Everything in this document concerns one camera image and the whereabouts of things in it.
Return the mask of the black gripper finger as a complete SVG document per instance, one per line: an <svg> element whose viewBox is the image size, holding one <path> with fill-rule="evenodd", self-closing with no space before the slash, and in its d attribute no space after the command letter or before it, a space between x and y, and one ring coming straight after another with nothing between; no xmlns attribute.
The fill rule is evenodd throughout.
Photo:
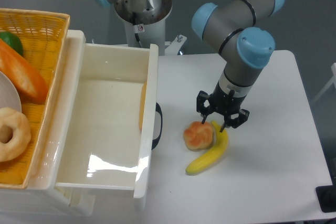
<svg viewBox="0 0 336 224"><path fill-rule="evenodd" d="M238 109L236 111L230 111L224 114L224 123L220 128L222 132L226 128L238 128L245 123L249 118L250 112L245 109Z"/></svg>
<svg viewBox="0 0 336 224"><path fill-rule="evenodd" d="M196 111L202 117L202 124L206 122L207 117L212 113L211 105L206 105L206 102L208 102L210 98L211 95L204 91L200 91L196 97Z"/></svg>

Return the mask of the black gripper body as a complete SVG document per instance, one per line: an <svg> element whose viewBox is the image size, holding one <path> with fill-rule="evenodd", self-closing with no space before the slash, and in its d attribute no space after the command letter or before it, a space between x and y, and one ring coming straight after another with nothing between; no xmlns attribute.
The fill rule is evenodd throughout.
<svg viewBox="0 0 336 224"><path fill-rule="evenodd" d="M236 92L233 89L229 91L223 91L219 83L217 83L215 90L209 99L212 110L224 116L224 114L227 112L240 109L245 96L235 97L235 94Z"/></svg>

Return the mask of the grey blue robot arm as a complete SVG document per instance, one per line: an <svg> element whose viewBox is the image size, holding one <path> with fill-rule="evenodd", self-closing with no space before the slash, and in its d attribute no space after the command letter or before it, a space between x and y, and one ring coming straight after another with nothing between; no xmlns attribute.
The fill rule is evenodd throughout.
<svg viewBox="0 0 336 224"><path fill-rule="evenodd" d="M130 47L158 46L165 51L165 21L172 0L96 0L101 6L113 5L124 22ZM285 0L233 0L228 6L202 5L194 14L194 33L226 61L221 77L211 94L200 91L196 110L202 118L212 113L224 118L222 128L237 128L248 120L241 108L252 85L268 64L275 49L272 35L256 27L284 5Z"/></svg>

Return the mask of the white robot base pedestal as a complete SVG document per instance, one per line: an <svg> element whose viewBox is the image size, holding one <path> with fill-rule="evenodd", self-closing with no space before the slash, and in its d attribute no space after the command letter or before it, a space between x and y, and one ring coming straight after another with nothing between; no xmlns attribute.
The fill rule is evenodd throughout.
<svg viewBox="0 0 336 224"><path fill-rule="evenodd" d="M159 47L159 55L181 55L187 41L184 35L177 35L166 41L166 19L172 10L172 0L117 0L114 9L123 21L129 47Z"/></svg>

